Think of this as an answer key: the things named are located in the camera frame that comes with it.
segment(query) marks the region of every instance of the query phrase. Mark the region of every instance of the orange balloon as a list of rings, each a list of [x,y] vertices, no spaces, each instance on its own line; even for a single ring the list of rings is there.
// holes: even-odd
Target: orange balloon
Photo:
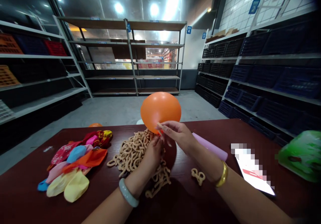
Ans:
[[[103,127],[103,126],[99,123],[93,123],[93,124],[89,125],[88,127]]]
[[[180,121],[181,105],[177,98],[166,92],[156,92],[149,95],[140,108],[140,116],[146,127],[157,134],[155,129],[158,122],[168,120]]]

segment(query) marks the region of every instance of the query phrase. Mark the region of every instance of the wooden table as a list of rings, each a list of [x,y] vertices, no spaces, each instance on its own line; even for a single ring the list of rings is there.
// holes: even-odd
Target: wooden table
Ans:
[[[278,165],[275,160],[280,147],[239,119],[193,121],[185,123],[192,132],[229,153],[226,163],[240,174],[231,143],[247,143],[255,149],[255,158],[267,170],[277,195],[274,202],[291,217],[300,216],[308,202],[310,183]],[[46,168],[55,152],[68,141],[82,140],[93,130],[111,130],[113,139],[105,161],[87,175],[90,184],[86,193],[69,203],[63,194],[48,198],[38,192],[37,185],[47,178]],[[108,168],[106,162],[118,153],[120,144],[143,131],[144,125],[63,129],[30,155],[0,176],[0,216],[2,223],[81,223],[118,186],[120,171]],[[47,147],[53,149],[43,152]],[[172,165],[171,185],[164,186],[153,198],[140,198],[139,206],[129,216],[128,223],[226,223],[237,222],[233,213],[217,194],[213,185],[204,181],[202,187],[191,177],[197,167],[177,147],[166,151]]]

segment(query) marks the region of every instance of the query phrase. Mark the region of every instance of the hand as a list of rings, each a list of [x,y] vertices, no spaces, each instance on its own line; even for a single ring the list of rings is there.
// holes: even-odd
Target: hand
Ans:
[[[197,140],[192,135],[191,131],[183,123],[177,121],[165,121],[156,126],[157,130],[163,130],[169,138],[176,141],[178,146],[189,155],[189,150],[197,143]]]

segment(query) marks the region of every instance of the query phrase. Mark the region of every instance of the shelf label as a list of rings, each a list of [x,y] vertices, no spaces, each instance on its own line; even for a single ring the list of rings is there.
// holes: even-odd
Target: shelf label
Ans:
[[[192,32],[192,26],[187,26],[187,34],[191,34]]]
[[[249,14],[255,14],[259,3],[260,3],[260,0],[253,0],[251,8],[250,8],[250,11],[248,13]]]

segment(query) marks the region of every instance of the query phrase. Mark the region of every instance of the store aisle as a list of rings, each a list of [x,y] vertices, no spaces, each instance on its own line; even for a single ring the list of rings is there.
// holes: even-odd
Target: store aisle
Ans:
[[[101,97],[85,100],[80,108],[49,124],[2,154],[0,156],[0,175],[61,129],[88,127],[92,123],[101,123],[103,126],[136,124],[140,119],[140,107],[145,98],[146,96]],[[196,94],[194,90],[183,90],[177,98],[182,107],[182,122],[226,119],[218,109]]]

